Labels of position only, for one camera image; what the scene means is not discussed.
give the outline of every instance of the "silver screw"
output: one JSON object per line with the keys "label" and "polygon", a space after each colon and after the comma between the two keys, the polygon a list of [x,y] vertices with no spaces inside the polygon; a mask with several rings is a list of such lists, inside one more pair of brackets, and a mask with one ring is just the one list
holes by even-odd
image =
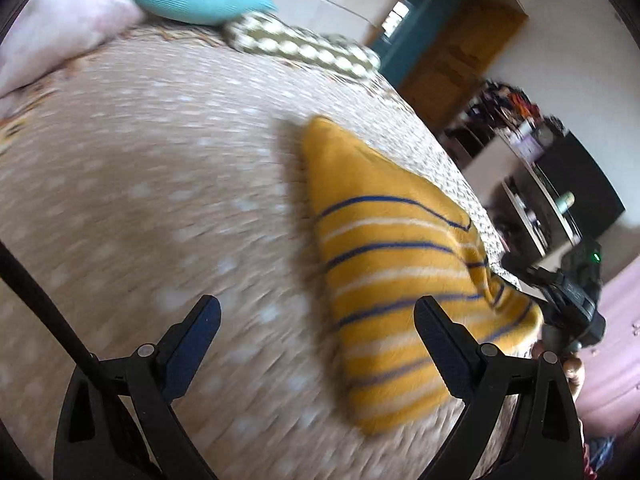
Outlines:
{"label": "silver screw", "polygon": [[491,343],[483,344],[480,347],[480,351],[487,357],[495,357],[498,355],[498,347],[496,345],[492,345]]}
{"label": "silver screw", "polygon": [[138,355],[140,357],[149,357],[155,351],[156,347],[147,343],[146,345],[142,345],[138,348]]}
{"label": "silver screw", "polygon": [[553,352],[545,352],[542,354],[542,358],[549,363],[550,365],[554,365],[558,362],[558,356]]}

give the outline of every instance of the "folded yellow cloth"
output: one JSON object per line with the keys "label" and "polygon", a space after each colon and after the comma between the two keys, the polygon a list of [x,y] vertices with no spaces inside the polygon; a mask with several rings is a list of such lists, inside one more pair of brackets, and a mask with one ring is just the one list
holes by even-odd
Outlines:
{"label": "folded yellow cloth", "polygon": [[307,127],[308,190],[354,422],[379,433],[447,398],[413,320],[431,295],[479,342],[503,352],[542,322],[527,296],[491,272],[467,213],[327,118]]}

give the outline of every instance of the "teal door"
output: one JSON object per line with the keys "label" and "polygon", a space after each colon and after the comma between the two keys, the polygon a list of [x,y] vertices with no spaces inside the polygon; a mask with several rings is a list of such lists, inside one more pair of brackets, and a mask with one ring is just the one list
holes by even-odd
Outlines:
{"label": "teal door", "polygon": [[420,56],[438,37],[462,0],[401,0],[371,46],[380,56],[380,73],[399,88]]}

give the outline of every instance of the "bed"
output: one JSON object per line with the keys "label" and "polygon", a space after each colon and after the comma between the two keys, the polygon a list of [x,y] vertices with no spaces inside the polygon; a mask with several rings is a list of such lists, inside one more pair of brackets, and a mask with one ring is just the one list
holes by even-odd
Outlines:
{"label": "bed", "polygon": [[[0,130],[0,238],[103,359],[155,342],[201,294],[219,298],[220,332],[174,408],[221,479],[417,478],[462,406],[373,438],[348,420],[300,155],[316,114],[439,186],[513,281],[471,188],[383,78],[241,54],[169,23],[23,93]],[[50,478],[73,364],[4,284],[0,320],[0,418]]]}

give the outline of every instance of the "green and white polka dot pillow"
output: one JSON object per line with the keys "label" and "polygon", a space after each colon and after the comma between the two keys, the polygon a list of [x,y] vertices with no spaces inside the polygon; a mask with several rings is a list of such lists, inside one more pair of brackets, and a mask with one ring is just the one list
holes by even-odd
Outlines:
{"label": "green and white polka dot pillow", "polygon": [[355,40],[289,27],[272,14],[262,12],[250,12],[227,22],[225,38],[240,52],[284,57],[356,79],[368,79],[380,67],[378,54]]}

